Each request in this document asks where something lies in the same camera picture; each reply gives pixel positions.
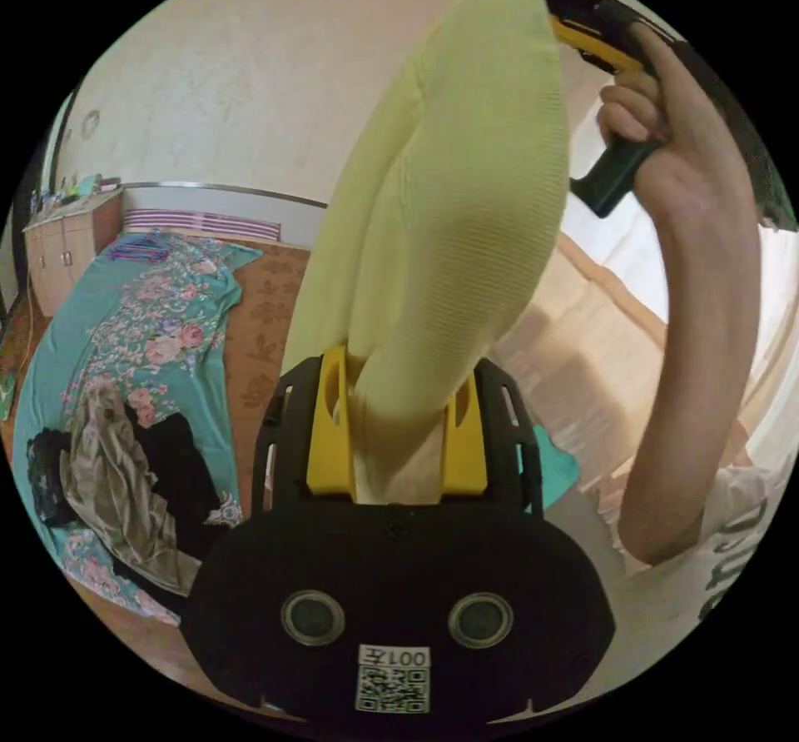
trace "camera lens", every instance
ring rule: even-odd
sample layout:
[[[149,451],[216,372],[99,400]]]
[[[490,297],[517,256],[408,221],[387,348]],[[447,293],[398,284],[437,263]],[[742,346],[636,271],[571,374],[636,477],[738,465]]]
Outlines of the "camera lens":
[[[329,645],[344,633],[344,610],[315,590],[292,595],[283,604],[280,619],[286,633],[301,645]]]
[[[467,648],[490,648],[510,632],[514,613],[499,595],[478,592],[459,600],[449,613],[449,633]]]

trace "yellow cushion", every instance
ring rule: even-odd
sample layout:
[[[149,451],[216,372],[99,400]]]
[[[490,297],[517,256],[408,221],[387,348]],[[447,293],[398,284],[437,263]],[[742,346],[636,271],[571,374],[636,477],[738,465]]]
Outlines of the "yellow cushion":
[[[286,342],[283,371],[347,347],[359,500],[380,493],[528,305],[567,190],[545,1],[456,0],[350,155]]]

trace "teal bedspread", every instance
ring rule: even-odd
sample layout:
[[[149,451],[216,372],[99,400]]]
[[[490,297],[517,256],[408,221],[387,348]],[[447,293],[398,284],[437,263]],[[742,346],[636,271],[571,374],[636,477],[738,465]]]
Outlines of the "teal bedspread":
[[[96,257],[53,318],[22,386],[13,474],[42,543],[65,572],[137,614],[175,623],[146,593],[114,576],[92,531],[51,530],[39,522],[26,457],[27,441],[43,428],[70,430],[89,383],[114,385],[144,426],[176,411],[186,417],[222,499],[211,521],[241,519],[222,348],[227,312],[241,297],[233,271],[261,252],[205,238],[161,239],[171,253],[160,263]]]

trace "person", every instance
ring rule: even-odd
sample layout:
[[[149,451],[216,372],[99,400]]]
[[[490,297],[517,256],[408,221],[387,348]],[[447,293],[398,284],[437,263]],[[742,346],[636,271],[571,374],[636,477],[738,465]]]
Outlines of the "person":
[[[757,344],[761,252],[754,191],[727,124],[672,49],[642,23],[633,36],[658,78],[619,74],[598,124],[663,144],[634,192],[652,218],[668,284],[668,336],[653,410],[629,476],[619,538],[655,565],[699,540]]]
[[[548,510],[547,520],[592,559],[617,633],[588,683],[545,714],[637,678],[708,617],[755,554],[797,459],[794,446],[773,468],[718,470],[757,342],[757,206],[747,166],[711,100],[657,34],[637,23],[633,35],[658,78],[619,74],[601,92],[597,120],[606,142],[655,135],[663,143],[634,183],[658,234],[669,293],[661,378],[618,522],[620,541],[640,566],[625,568],[577,491]]]

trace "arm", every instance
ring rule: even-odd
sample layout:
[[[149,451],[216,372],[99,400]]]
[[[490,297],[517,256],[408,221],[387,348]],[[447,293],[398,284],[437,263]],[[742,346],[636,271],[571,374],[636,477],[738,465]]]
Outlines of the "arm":
[[[663,370],[629,476],[619,537],[657,564],[694,545],[752,367],[760,317],[757,229],[732,251],[712,228],[658,228],[669,292]]]
[[[663,253],[667,343],[618,523],[629,553],[657,564],[697,542],[737,418],[757,343],[760,237],[748,170],[724,121],[656,34],[633,33],[658,79],[617,77],[598,121],[606,140],[663,143],[634,189]]]

